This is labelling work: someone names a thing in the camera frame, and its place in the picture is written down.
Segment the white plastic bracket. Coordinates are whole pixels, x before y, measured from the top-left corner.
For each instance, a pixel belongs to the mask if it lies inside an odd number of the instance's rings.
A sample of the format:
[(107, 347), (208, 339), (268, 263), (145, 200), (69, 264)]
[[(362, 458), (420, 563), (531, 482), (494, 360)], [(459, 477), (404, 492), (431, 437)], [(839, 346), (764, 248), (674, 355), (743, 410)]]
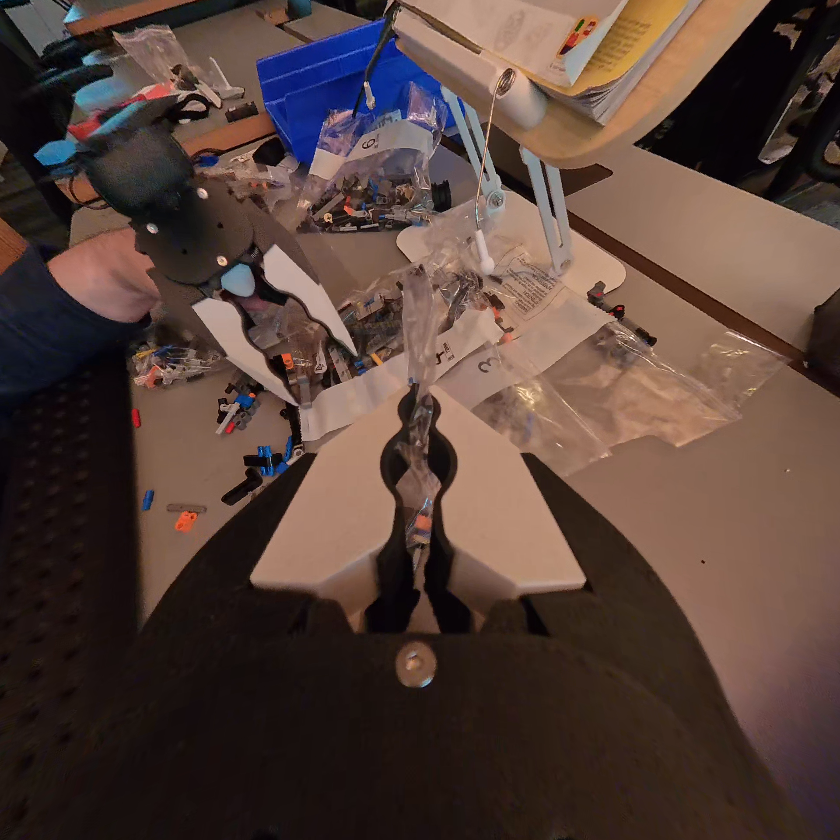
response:
[(245, 95), (245, 89), (243, 87), (232, 86), (228, 82), (215, 58), (209, 56), (207, 61), (211, 88), (215, 90), (220, 99), (223, 102), (242, 99)]

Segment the person's left forearm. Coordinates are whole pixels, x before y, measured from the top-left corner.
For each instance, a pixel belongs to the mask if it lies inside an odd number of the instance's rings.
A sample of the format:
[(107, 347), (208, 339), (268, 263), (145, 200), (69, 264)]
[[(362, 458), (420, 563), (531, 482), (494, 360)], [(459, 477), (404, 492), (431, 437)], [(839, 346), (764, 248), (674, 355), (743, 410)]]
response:
[(4, 411), (61, 382), (101, 353), (123, 348), (151, 323), (151, 314), (139, 322), (123, 323), (83, 307), (51, 276), (46, 266), (51, 259), (26, 244), (2, 270)]

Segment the yellow instruction booklet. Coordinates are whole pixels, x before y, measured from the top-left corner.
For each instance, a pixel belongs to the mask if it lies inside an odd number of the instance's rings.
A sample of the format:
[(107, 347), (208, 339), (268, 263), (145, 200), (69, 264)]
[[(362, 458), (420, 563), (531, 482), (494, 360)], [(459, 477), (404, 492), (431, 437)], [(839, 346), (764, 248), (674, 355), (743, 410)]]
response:
[(630, 1), (572, 87), (551, 96), (606, 125), (700, 1)]

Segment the black perforated office chair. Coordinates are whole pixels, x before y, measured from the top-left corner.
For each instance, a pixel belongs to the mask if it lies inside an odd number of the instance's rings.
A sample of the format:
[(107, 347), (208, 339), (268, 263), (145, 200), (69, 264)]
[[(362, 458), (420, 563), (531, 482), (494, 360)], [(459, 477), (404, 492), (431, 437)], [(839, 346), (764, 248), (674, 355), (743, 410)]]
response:
[(137, 634), (131, 407), (105, 353), (17, 408), (3, 442), (2, 838), (35, 837)]

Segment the small bag of lego pieces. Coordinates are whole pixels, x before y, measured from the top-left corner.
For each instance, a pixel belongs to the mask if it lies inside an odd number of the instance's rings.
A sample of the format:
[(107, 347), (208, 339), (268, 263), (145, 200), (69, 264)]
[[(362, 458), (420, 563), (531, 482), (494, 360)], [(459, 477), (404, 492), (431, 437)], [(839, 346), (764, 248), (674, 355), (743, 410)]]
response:
[(406, 473), (397, 482), (405, 516), (406, 549), (416, 570), (431, 539), (434, 499), (440, 481), (428, 464), (429, 435), (434, 400), (429, 393), (436, 378), (436, 341), (442, 321), (433, 283), (423, 268), (414, 269), (403, 282), (403, 339), (411, 406), (408, 438), (397, 451)]

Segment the black lego set box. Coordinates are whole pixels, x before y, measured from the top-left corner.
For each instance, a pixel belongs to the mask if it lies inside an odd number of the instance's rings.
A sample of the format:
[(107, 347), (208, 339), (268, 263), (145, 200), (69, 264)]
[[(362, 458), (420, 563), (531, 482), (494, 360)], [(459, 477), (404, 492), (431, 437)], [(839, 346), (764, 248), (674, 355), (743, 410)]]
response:
[(813, 312), (804, 362), (809, 371), (839, 384), (839, 290)]

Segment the grey car instruction booklet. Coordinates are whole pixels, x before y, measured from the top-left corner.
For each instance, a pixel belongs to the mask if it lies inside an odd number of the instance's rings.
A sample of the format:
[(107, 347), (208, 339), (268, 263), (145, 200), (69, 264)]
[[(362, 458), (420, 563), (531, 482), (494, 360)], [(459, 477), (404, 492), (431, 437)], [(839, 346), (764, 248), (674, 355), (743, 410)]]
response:
[(416, 14), (534, 81), (562, 88), (580, 77), (627, 1), (416, 1)]

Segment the person's left hand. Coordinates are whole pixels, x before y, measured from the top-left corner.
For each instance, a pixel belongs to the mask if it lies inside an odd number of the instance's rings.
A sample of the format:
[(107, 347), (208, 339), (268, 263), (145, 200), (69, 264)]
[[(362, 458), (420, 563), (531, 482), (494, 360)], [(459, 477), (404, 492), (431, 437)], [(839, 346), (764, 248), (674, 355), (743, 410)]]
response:
[(131, 227), (89, 237), (46, 266), (60, 288), (105, 319), (139, 322), (161, 303), (151, 260), (135, 248)]

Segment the wooden book stand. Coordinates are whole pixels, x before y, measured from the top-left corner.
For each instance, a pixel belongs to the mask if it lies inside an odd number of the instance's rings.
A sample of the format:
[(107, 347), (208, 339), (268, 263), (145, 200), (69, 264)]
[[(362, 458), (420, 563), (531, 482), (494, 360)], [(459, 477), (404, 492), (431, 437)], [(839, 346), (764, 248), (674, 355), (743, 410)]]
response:
[(536, 235), (522, 242), (533, 257), (547, 257), (560, 277), (571, 270), (583, 291), (605, 259), (611, 289), (625, 279), (617, 260), (571, 233), (560, 172), (595, 162), (606, 148), (630, 146), (683, 102), (767, 5), (761, 1), (706, 1), (686, 21), (647, 73), (601, 126), (551, 96), (559, 87), (450, 34), (411, 10), (388, 2), (381, 41), (397, 48), (440, 82), (458, 133), (486, 198), (488, 215), (513, 236), (516, 226)]

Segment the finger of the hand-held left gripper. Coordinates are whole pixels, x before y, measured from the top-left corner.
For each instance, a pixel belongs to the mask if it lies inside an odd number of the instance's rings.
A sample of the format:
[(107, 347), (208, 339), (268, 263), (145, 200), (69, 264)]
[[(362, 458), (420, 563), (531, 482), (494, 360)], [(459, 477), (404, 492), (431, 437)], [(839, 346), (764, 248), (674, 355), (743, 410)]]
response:
[(274, 372), (264, 352), (250, 341), (244, 314), (233, 302), (205, 298), (193, 305), (193, 312), (229, 362), (281, 400), (298, 406), (288, 383)]
[(357, 356), (355, 343), (327, 291), (319, 282), (292, 260), (278, 245), (268, 248), (263, 257), (266, 282), (277, 292), (294, 298), (309, 319), (320, 324), (334, 340), (352, 356)]

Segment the scattered loose lego pieces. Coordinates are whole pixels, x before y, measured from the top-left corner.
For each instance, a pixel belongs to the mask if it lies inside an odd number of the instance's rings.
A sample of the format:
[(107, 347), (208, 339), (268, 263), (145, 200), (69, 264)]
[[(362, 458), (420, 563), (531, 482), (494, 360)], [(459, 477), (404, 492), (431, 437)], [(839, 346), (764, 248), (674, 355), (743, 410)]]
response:
[[(259, 408), (260, 398), (266, 393), (266, 388), (249, 374), (243, 373), (230, 382), (225, 389), (225, 399), (218, 404), (216, 435), (228, 436), (234, 431), (246, 429)], [(283, 400), (280, 417), (287, 421), (290, 430), (284, 448), (273, 449), (263, 444), (257, 447), (253, 455), (243, 457), (244, 478), (221, 497), (226, 507), (234, 507), (249, 499), (268, 478), (283, 475), (305, 454), (300, 407)], [(174, 502), (166, 510), (177, 514), (174, 530), (180, 534), (191, 531), (196, 520), (206, 512), (206, 508), (200, 505)]]

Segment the pile of lego part bags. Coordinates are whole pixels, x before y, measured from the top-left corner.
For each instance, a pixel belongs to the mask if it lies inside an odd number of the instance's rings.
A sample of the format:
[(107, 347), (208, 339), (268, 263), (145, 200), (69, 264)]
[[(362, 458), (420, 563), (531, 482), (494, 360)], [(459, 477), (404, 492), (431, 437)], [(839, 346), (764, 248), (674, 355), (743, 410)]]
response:
[[(301, 225), (319, 233), (383, 232), (408, 229), (423, 247), (453, 230), (446, 247), (428, 248), (414, 258), (411, 272), (423, 268), (438, 298), (446, 303), (446, 326), (437, 341), (444, 350), (437, 372), (460, 364), (475, 347), (497, 342), (503, 349), (525, 353), (526, 378), (553, 365), (582, 339), (605, 335), (607, 350), (620, 364), (650, 355), (657, 339), (638, 326), (621, 306), (607, 308), (606, 279), (585, 279), (586, 303), (570, 310), (572, 325), (556, 328), (547, 339), (537, 339), (537, 327), (559, 304), (571, 302), (578, 290), (568, 284), (572, 271), (551, 272), (550, 259), (533, 257), (523, 240), (539, 244), (543, 227), (536, 217), (535, 235), (517, 225), (506, 235), (486, 210), (479, 180), (452, 108), (411, 82), (406, 116), (376, 120), (364, 131), (357, 112), (332, 112), (322, 126), (323, 140), (351, 142), (339, 154), (324, 145), (316, 149), (301, 193)], [(171, 123), (182, 115), (179, 101), (158, 119), (138, 129)], [(449, 180), (453, 206), (445, 213), (432, 209), (433, 182)], [(303, 442), (316, 440), (351, 425), (381, 404), (407, 380), (404, 355), (403, 282), (396, 279), (392, 295), (375, 288), (357, 302), (336, 308), (358, 351), (352, 356), (334, 341), (292, 298), (269, 299), (268, 290), (256, 290), (253, 275), (238, 266), (223, 278), (216, 298), (233, 301), (245, 312), (250, 341), (266, 355), (270, 367), (287, 383), (300, 407)], [(528, 356), (521, 338), (537, 339)]]

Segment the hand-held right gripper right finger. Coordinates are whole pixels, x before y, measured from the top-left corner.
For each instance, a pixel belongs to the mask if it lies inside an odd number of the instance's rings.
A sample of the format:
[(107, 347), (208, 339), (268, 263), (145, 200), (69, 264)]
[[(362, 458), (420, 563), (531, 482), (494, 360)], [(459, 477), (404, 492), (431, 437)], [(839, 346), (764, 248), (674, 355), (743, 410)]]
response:
[(574, 592), (585, 573), (527, 460), (434, 386), (427, 462), (439, 482), (427, 557), (438, 629), (468, 634), (499, 602)]

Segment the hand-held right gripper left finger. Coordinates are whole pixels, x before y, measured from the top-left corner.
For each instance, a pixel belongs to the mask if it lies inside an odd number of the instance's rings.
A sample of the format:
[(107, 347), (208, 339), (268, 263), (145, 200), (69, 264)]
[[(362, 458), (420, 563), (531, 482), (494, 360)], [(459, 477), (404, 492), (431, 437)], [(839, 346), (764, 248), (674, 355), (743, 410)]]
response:
[(253, 569), (260, 590), (334, 601), (372, 632), (404, 632), (413, 560), (397, 485), (415, 388), (404, 387), (321, 446)]

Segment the blue plastic storage bin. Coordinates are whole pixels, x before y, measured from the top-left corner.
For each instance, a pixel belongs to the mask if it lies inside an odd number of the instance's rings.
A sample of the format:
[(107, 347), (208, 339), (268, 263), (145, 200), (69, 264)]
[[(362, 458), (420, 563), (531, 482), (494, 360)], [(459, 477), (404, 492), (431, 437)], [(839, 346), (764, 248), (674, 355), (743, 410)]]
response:
[[(287, 151), (299, 162), (312, 162), (322, 124), (332, 111), (353, 110), (384, 26), (384, 20), (365, 24), (257, 61), (266, 111)], [(362, 99), (359, 108), (364, 131), (385, 115), (406, 116), (411, 82), (440, 97), (440, 83), (390, 38), (371, 74), (375, 107), (368, 109)]]

